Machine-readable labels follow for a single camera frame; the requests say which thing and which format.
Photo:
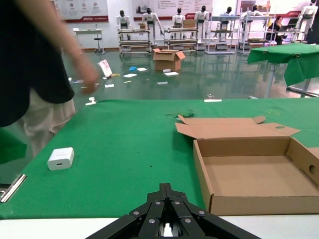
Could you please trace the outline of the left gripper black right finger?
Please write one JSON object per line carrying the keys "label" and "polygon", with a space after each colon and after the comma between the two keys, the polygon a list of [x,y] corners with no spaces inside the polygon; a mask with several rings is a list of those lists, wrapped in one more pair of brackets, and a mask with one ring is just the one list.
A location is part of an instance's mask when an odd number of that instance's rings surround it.
{"label": "left gripper black right finger", "polygon": [[190,203],[185,193],[165,185],[165,219],[183,239],[257,239],[258,237]]}

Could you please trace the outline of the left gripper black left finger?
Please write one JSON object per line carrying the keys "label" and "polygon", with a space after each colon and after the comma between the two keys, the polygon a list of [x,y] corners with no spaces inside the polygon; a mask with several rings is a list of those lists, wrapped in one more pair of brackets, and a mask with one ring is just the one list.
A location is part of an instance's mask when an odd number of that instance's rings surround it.
{"label": "left gripper black left finger", "polygon": [[166,184],[147,195],[147,202],[88,236],[89,239],[154,238],[163,234]]}

